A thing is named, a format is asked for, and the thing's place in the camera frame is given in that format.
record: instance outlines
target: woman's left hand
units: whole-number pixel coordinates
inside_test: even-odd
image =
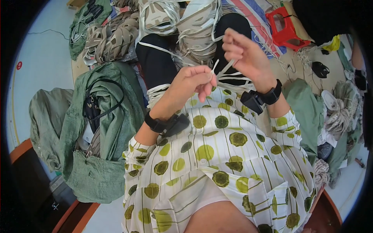
[[[194,92],[201,102],[217,86],[216,75],[211,74],[208,66],[183,67],[172,81],[170,87],[150,111],[153,119],[167,120],[182,109]]]

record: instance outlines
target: black bag strap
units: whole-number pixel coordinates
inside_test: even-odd
[[[120,100],[116,105],[114,105],[113,107],[111,107],[111,108],[110,108],[109,110],[107,110],[106,112],[101,113],[101,114],[98,115],[97,117],[95,117],[95,118],[93,118],[93,119],[90,119],[90,121],[94,121],[94,120],[97,120],[97,119],[99,119],[99,118],[101,118],[101,117],[103,117],[103,116],[108,115],[108,114],[111,113],[114,109],[118,108],[118,107],[121,105],[121,103],[123,102],[123,100],[124,100],[124,89],[123,89],[123,87],[122,87],[119,83],[117,83],[116,81],[113,81],[113,80],[110,80],[110,79],[99,79],[99,80],[96,80],[95,82],[93,82],[93,83],[88,87],[88,89],[87,89],[87,91],[86,91],[86,93],[85,93],[85,99],[87,99],[87,98],[90,96],[90,92],[91,92],[91,90],[92,90],[92,88],[93,88],[93,85],[94,85],[96,82],[99,82],[99,81],[109,82],[109,83],[112,83],[112,84],[117,85],[117,86],[122,90],[123,97],[122,97],[122,99],[121,99],[121,100]]]

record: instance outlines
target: white floor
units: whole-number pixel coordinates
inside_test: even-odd
[[[50,0],[41,11],[29,32],[42,32],[53,29],[61,32],[67,38],[69,27],[72,23],[75,11],[66,6],[65,1]],[[69,41],[62,35],[48,31],[43,34],[28,34],[22,44],[14,64],[14,73],[10,83],[10,92],[7,100],[7,141],[9,150],[12,151],[20,143],[30,137],[30,119],[28,114],[29,101],[39,89],[52,90],[55,87],[73,89],[71,59],[68,49]],[[291,79],[305,79],[312,87],[314,93],[319,94],[321,88],[320,79],[310,76],[306,70],[303,75],[303,66],[293,52],[288,52],[281,57],[286,64],[294,65],[296,73],[289,71]],[[337,52],[330,55],[322,55],[320,51],[310,55],[310,59],[325,64],[330,69],[328,78],[323,80],[323,89],[331,91],[336,82],[344,81],[342,64]],[[21,69],[15,69],[18,62],[22,62]],[[286,74],[278,62],[271,59],[271,69],[282,83],[286,83]],[[266,132],[268,117],[264,112],[258,117],[259,126]],[[358,158],[366,161],[367,151],[361,149]],[[365,170],[357,164],[352,164],[342,171],[341,181],[334,190],[327,187],[327,191],[340,211],[342,219],[345,219],[352,208],[361,184]],[[120,222],[123,216],[123,198],[113,201],[111,204],[102,204],[88,222],[85,233],[122,232]]]

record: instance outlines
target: leg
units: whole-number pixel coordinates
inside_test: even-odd
[[[237,13],[229,13],[221,17],[219,22],[216,24],[215,28],[215,36],[219,37],[224,35],[224,32],[227,28],[232,28],[233,30],[237,31],[245,35],[247,38],[251,39],[251,27],[248,20],[240,14]],[[227,64],[228,61],[224,58],[225,51],[222,49],[223,41],[220,40],[216,43],[216,52],[215,57],[213,59],[213,63],[216,63],[216,60],[219,59],[219,63],[215,68],[215,74],[218,74]],[[237,70],[233,67],[229,68],[226,74],[236,73]],[[235,79],[227,79],[222,80],[222,82],[232,84],[232,85],[243,85],[245,84],[244,80],[235,80]]]
[[[145,36],[141,42],[152,44],[166,50],[169,45],[164,37],[157,34]],[[145,45],[137,44],[137,58],[144,73],[144,81],[148,89],[162,85],[171,84],[178,73],[171,55]]]

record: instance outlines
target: plastic stool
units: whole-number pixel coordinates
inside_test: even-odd
[[[285,21],[285,28],[279,32],[277,31],[275,19],[273,18],[275,15],[281,15]],[[284,6],[277,8],[271,13],[267,13],[266,18],[268,19],[269,24],[272,27],[272,40],[275,45],[286,46],[297,52],[300,48],[305,47],[311,43],[311,41],[304,41],[297,36],[297,34],[295,33],[293,22],[291,22],[290,15]],[[288,42],[290,39],[299,40],[299,45],[290,44]]]

